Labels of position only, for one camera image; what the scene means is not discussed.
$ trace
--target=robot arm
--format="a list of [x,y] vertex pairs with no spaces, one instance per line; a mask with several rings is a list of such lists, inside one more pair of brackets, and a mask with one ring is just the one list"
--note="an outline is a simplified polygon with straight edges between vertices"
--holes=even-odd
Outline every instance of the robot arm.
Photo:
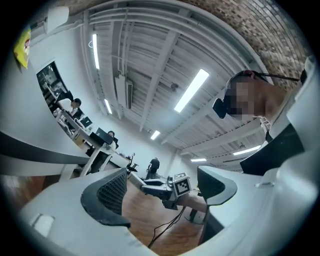
[[166,180],[148,179],[145,181],[135,173],[131,173],[128,180],[142,192],[161,199],[167,209],[178,210],[177,200],[191,191],[190,177],[185,172],[168,176]]

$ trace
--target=ceiling fixture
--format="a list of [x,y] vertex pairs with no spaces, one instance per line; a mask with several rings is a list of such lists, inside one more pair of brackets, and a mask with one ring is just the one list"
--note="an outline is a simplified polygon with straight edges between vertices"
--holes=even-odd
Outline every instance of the ceiling fixture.
[[207,159],[205,158],[199,158],[199,159],[191,159],[191,162],[205,162]]
[[251,151],[255,151],[255,150],[258,150],[260,147],[261,147],[261,145],[255,146],[255,147],[252,147],[252,148],[249,148],[249,149],[246,149],[246,150],[242,150],[242,151],[233,153],[233,155],[237,156],[237,155],[241,155],[241,154],[248,153],[248,152],[251,152]]
[[177,112],[181,112],[184,107],[188,104],[191,98],[196,94],[199,88],[203,85],[203,83],[207,80],[209,73],[200,69],[198,74],[195,76],[191,84],[188,86],[178,104],[175,106],[174,110]]
[[97,44],[97,34],[92,35],[92,44],[93,44],[93,55],[94,63],[97,70],[100,69],[99,60],[98,60],[98,44]]
[[109,105],[109,101],[107,101],[106,99],[104,99],[104,103],[105,103],[106,108],[108,109],[109,113],[112,114],[111,107],[110,107],[110,105]]
[[151,136],[151,140],[155,140],[156,137],[158,137],[158,135],[160,134],[160,131],[155,131],[154,134]]

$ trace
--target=ceiling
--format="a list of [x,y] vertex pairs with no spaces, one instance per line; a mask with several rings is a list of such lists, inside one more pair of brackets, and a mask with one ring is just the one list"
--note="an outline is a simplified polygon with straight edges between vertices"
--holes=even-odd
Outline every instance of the ceiling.
[[[220,119],[213,112],[227,80],[244,69],[297,77],[306,58],[300,31],[271,1],[59,0],[56,5],[81,15],[83,55],[94,91],[101,102],[110,102],[116,118],[140,131],[158,130],[157,142],[230,171],[241,171],[240,161],[250,155],[232,153],[261,145],[265,134],[259,119]],[[87,47],[93,33],[100,70]],[[177,113],[175,105],[200,69],[209,78]],[[119,104],[119,74],[133,82],[131,109]],[[107,113],[102,103],[101,108]]]

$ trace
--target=person in black clothing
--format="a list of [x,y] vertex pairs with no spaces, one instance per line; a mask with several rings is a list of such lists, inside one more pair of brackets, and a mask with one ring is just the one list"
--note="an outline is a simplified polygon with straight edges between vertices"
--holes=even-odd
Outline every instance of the person in black clothing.
[[160,166],[160,162],[159,162],[158,158],[155,157],[154,159],[152,159],[149,166],[148,166],[148,169],[146,170],[148,173],[147,173],[145,179],[146,180],[155,179],[157,170],[159,169],[159,166]]

